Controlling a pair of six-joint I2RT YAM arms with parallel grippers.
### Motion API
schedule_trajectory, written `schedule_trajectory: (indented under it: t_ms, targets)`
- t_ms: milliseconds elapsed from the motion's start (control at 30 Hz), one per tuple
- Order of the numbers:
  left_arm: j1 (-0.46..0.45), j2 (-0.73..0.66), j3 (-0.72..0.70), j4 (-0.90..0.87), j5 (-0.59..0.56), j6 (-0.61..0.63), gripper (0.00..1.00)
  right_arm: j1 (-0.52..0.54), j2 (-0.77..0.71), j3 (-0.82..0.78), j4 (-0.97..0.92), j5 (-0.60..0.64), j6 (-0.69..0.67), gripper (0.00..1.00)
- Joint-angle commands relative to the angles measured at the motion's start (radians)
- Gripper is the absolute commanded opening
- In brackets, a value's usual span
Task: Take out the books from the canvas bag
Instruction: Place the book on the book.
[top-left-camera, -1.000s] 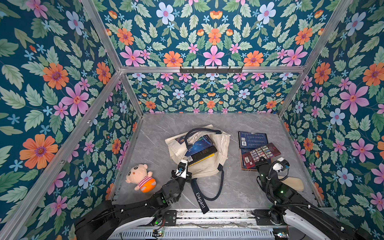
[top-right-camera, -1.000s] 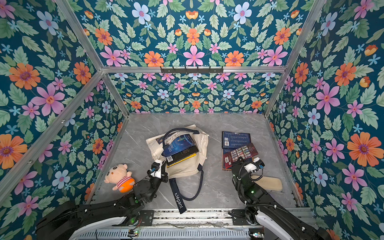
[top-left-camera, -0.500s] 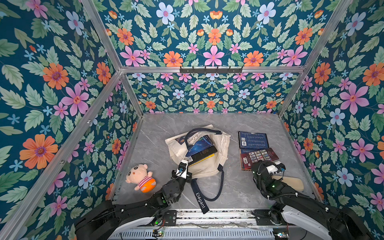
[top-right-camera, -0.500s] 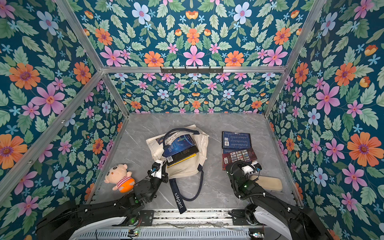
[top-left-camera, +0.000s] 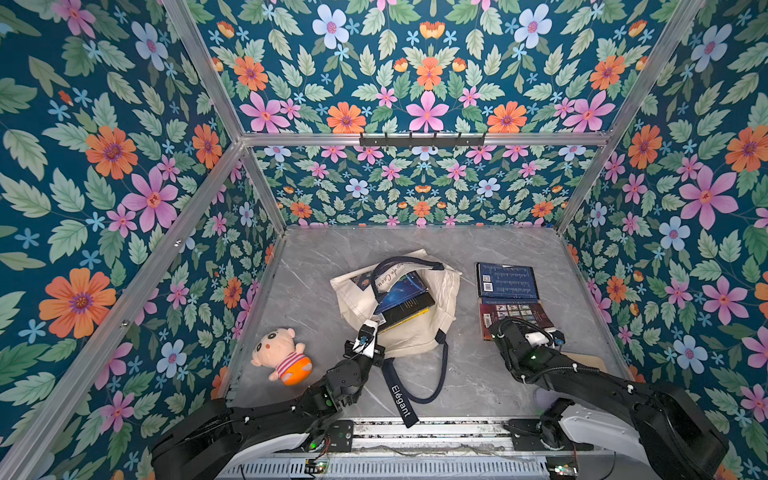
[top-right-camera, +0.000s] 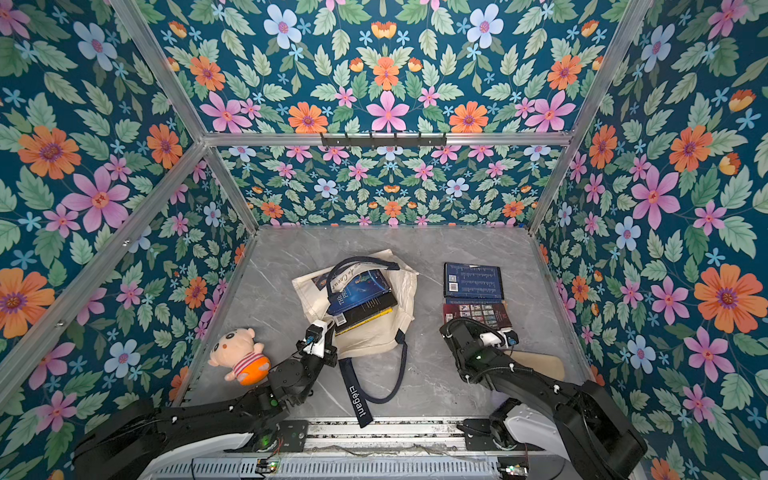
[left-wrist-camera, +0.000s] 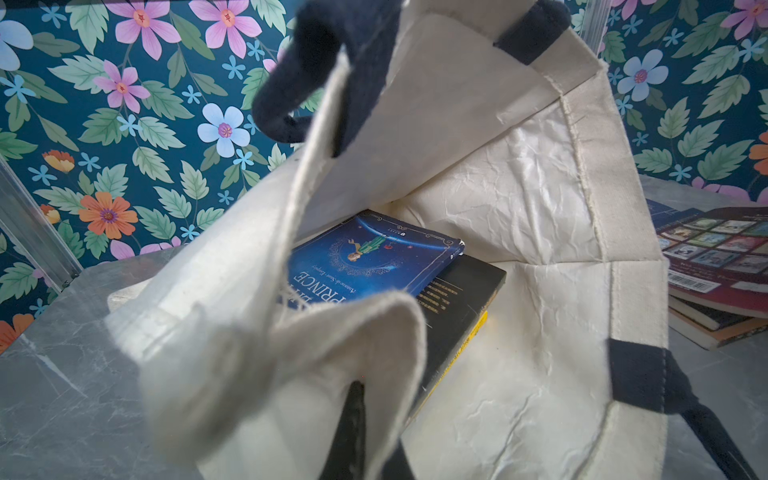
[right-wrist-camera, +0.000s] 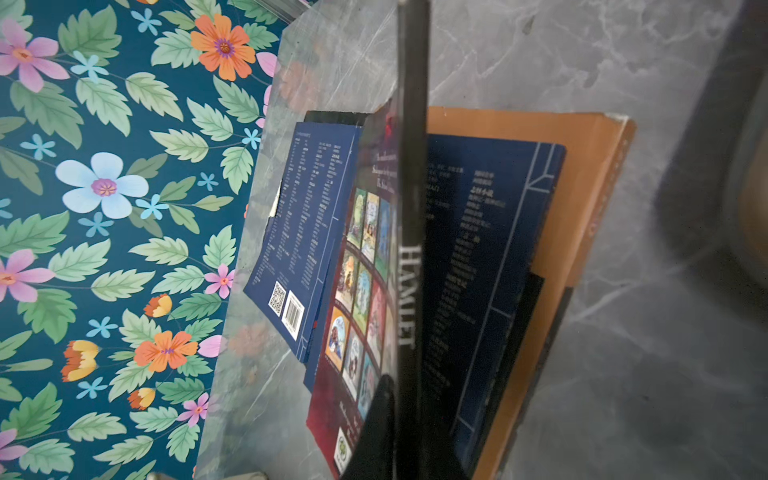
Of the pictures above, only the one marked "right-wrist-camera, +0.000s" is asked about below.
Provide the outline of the maroon grid cover book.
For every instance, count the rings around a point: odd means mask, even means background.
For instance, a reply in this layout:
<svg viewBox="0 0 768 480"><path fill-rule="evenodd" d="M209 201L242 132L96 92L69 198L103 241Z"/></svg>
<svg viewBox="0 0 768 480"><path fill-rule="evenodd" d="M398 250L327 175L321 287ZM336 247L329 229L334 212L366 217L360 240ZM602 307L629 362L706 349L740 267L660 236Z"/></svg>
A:
<svg viewBox="0 0 768 480"><path fill-rule="evenodd" d="M397 13L398 79L365 115L307 418L337 479L378 389L394 396L392 479L419 474L430 3Z"/></svg>

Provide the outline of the blue Little Prince book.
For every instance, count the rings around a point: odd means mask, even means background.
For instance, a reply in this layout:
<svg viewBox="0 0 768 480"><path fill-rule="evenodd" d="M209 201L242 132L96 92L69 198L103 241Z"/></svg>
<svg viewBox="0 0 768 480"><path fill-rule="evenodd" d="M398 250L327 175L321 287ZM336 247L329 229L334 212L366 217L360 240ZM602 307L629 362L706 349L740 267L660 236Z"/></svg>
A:
<svg viewBox="0 0 768 480"><path fill-rule="evenodd" d="M301 363L339 250L366 116L310 111L296 124L274 216L244 288Z"/></svg>

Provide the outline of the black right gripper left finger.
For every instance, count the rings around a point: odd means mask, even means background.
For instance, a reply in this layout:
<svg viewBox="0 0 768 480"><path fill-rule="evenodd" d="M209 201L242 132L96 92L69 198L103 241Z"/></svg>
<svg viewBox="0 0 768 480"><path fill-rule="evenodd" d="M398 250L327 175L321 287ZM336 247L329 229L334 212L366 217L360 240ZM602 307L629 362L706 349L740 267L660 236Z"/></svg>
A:
<svg viewBox="0 0 768 480"><path fill-rule="evenodd" d="M378 389L358 445L341 479L391 480L394 438L394 396L391 389Z"/></svg>

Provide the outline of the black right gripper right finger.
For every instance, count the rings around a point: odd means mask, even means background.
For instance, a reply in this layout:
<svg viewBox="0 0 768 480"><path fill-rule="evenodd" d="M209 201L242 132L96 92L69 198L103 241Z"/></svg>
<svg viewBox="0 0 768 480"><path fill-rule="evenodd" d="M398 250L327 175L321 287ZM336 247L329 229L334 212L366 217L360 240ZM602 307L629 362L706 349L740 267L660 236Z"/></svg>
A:
<svg viewBox="0 0 768 480"><path fill-rule="evenodd" d="M428 480L467 480L441 420L425 413L421 423L419 478Z"/></svg>

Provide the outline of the brown black scroll cover book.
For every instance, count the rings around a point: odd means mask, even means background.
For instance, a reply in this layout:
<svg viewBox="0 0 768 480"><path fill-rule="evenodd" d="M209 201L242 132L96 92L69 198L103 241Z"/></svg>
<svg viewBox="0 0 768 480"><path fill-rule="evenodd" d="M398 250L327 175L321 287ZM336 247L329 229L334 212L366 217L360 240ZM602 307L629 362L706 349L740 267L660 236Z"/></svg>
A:
<svg viewBox="0 0 768 480"><path fill-rule="evenodd" d="M566 157L551 198L514 326L464 471L493 479L590 255L594 236L635 136L612 113L545 113L433 107L432 134L556 143Z"/></svg>

